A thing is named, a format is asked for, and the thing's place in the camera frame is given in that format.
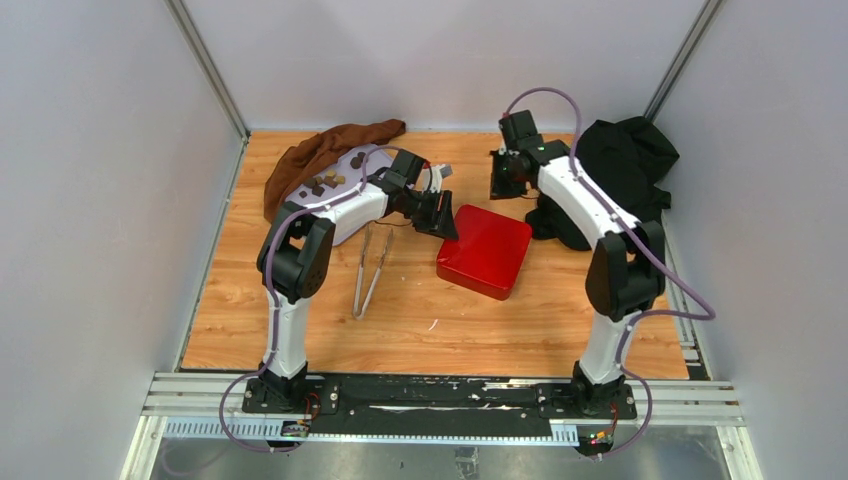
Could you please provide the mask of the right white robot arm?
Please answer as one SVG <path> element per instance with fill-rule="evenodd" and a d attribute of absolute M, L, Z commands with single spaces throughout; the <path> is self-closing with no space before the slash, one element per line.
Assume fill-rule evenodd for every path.
<path fill-rule="evenodd" d="M 618 206 L 590 178 L 572 148 L 561 140 L 543 139 L 530 111 L 505 113 L 498 127 L 502 144 L 491 153 L 490 198 L 518 198 L 534 187 L 589 242 L 585 290 L 595 313 L 570 393 L 577 413 L 596 417 L 624 382 L 628 322 L 649 310 L 665 290 L 663 228 L 654 221 L 642 223 Z"/>

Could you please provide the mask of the black cloth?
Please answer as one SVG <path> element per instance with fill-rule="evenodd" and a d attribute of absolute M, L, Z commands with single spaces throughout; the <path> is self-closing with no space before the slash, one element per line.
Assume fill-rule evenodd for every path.
<path fill-rule="evenodd" d="M 614 202 L 640 221 L 660 222 L 662 213 L 671 208 L 671 193 L 657 183 L 680 155 L 646 117 L 595 121 L 578 140 L 576 158 Z M 536 240 L 556 239 L 572 250 L 590 249 L 590 243 L 564 210 L 543 194 L 526 214 L 525 222 Z"/>

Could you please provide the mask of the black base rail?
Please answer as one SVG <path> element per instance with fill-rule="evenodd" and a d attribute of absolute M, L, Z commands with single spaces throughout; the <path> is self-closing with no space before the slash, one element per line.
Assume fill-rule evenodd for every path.
<path fill-rule="evenodd" d="M 325 373 L 307 376 L 299 393 L 286 400 L 252 379 L 241 409 L 303 414 L 317 434 L 436 438 L 534 438 L 551 435 L 554 420 L 609 426 L 637 416 L 628 385 L 591 404 L 567 380 Z"/>

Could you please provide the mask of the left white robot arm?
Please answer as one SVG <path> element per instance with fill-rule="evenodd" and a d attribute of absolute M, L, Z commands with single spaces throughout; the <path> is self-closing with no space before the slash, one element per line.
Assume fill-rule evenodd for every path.
<path fill-rule="evenodd" d="M 257 256 L 269 329 L 256 376 L 279 411 L 296 412 L 306 400 L 307 321 L 334 245 L 394 213 L 418 233 L 458 239 L 453 194 L 443 188 L 443 176 L 442 166 L 398 149 L 389 166 L 362 169 L 359 180 L 340 194 L 311 204 L 289 201 L 278 208 Z"/>

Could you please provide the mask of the red chocolate box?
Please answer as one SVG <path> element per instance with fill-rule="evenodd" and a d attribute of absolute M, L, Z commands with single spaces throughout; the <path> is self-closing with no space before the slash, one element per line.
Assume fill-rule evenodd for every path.
<path fill-rule="evenodd" d="M 504 301 L 512 293 L 520 269 L 495 263 L 438 263 L 439 278 L 486 297 Z"/>

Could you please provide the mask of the red box lid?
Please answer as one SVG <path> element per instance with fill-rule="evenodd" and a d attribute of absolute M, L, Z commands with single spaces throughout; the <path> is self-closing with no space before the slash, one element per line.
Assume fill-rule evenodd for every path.
<path fill-rule="evenodd" d="M 455 224 L 459 239 L 443 242 L 436 266 L 495 263 L 521 270 L 532 237 L 530 225 L 473 205 L 458 209 Z"/>

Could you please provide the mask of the brown cloth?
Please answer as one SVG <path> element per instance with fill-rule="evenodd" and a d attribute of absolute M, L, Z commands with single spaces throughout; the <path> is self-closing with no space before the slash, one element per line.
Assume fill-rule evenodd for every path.
<path fill-rule="evenodd" d="M 389 119 L 372 124 L 342 124 L 289 147 L 277 161 L 263 191 L 263 218 L 272 222 L 284 200 L 309 178 L 335 165 L 354 147 L 386 145 L 406 132 L 406 123 Z"/>

